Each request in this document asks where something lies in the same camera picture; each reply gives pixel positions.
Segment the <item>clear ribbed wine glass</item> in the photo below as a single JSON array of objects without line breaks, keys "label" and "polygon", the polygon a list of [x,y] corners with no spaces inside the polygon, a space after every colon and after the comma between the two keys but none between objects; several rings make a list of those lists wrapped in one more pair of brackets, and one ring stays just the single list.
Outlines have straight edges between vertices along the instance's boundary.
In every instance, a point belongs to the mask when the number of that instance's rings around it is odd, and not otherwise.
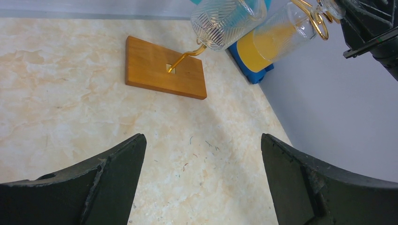
[{"label": "clear ribbed wine glass", "polygon": [[327,23],[340,23],[345,9],[335,0],[291,0],[255,28],[253,43],[260,56],[276,62],[315,37],[328,40]]}]

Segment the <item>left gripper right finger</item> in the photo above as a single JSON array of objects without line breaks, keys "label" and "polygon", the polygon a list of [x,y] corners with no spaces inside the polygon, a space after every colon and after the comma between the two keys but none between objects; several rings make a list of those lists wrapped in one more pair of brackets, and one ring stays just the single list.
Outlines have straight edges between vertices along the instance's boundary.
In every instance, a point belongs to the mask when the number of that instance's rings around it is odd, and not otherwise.
[{"label": "left gripper right finger", "polygon": [[397,224],[397,183],[341,169],[270,134],[261,151],[279,224]]}]

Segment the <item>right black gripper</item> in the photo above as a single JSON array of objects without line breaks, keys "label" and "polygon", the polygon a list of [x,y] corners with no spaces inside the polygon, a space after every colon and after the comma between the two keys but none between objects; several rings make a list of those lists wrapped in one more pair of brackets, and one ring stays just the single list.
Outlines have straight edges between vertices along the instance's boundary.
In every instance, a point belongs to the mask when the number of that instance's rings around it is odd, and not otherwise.
[{"label": "right black gripper", "polygon": [[340,20],[349,50],[345,58],[370,52],[390,74],[398,79],[398,1],[338,0],[345,10]]}]

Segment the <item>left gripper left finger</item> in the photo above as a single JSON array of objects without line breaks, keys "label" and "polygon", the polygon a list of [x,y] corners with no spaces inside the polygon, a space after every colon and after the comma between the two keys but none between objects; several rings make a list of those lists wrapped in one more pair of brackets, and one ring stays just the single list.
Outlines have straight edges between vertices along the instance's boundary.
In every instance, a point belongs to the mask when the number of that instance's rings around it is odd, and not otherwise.
[{"label": "left gripper left finger", "polygon": [[2,183],[3,225],[125,225],[145,157],[146,138],[122,143],[36,180]]}]

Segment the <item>gold wire glass rack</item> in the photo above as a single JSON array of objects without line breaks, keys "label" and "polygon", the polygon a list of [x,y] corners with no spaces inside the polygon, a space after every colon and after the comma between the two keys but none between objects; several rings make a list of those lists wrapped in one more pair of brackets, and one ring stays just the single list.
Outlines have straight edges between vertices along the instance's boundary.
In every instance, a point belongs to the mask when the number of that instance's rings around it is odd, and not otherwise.
[{"label": "gold wire glass rack", "polygon": [[165,93],[205,99],[204,70],[198,55],[209,49],[196,35],[198,48],[179,53],[142,39],[126,39],[125,83]]}]

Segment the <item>yellow plastic wine glass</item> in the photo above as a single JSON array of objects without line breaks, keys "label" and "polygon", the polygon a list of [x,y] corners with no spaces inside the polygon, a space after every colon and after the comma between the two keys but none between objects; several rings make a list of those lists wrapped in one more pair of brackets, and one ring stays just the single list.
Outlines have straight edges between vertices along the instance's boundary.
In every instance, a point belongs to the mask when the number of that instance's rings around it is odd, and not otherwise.
[{"label": "yellow plastic wine glass", "polygon": [[252,72],[259,72],[281,58],[296,34],[295,27],[290,23],[262,28],[252,30],[237,41],[238,55]]}]

